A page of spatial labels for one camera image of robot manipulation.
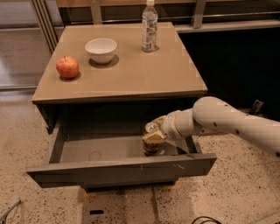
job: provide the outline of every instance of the red apple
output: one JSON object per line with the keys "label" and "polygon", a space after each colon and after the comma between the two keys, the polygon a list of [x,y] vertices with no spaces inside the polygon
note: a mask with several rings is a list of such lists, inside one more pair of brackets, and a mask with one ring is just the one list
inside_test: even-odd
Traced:
{"label": "red apple", "polygon": [[60,77],[70,80],[78,75],[79,63],[71,56],[64,56],[57,60],[56,69],[58,70]]}

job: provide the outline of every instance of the wire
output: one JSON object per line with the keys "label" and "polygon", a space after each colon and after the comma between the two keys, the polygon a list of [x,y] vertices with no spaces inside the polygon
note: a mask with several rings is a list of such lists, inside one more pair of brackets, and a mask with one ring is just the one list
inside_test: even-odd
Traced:
{"label": "wire", "polygon": [[200,224],[204,224],[204,223],[207,223],[207,222],[212,222],[212,223],[216,223],[216,224],[221,224],[221,222],[219,222],[218,220],[213,219],[213,218],[211,218],[211,217],[209,217],[209,216],[200,216],[200,217],[196,218],[196,219],[192,222],[192,224],[195,224],[195,222],[196,222],[197,220],[200,220],[200,219],[208,219],[208,220],[203,220]]}

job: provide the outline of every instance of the white robotic arm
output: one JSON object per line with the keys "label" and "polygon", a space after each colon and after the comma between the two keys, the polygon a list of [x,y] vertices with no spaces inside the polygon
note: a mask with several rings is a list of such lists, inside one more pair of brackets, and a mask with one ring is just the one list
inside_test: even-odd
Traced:
{"label": "white robotic arm", "polygon": [[215,97],[203,97],[192,108],[177,110],[146,124],[143,142],[161,144],[188,136],[234,134],[280,158],[280,122],[249,115]]}

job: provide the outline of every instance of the white bowl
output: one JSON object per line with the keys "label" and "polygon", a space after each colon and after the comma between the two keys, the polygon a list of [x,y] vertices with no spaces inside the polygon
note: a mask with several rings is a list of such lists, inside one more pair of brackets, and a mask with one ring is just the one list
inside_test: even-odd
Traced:
{"label": "white bowl", "polygon": [[117,44],[110,38],[96,38],[85,45],[89,57],[98,64],[109,63],[116,54]]}

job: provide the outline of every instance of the clear plastic bottle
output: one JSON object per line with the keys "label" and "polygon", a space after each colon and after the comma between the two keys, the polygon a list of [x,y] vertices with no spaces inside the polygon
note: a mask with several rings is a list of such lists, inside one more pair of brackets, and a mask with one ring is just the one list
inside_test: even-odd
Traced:
{"label": "clear plastic bottle", "polygon": [[157,46],[158,13],[154,4],[154,0],[147,0],[142,15],[142,50],[147,53],[154,52]]}

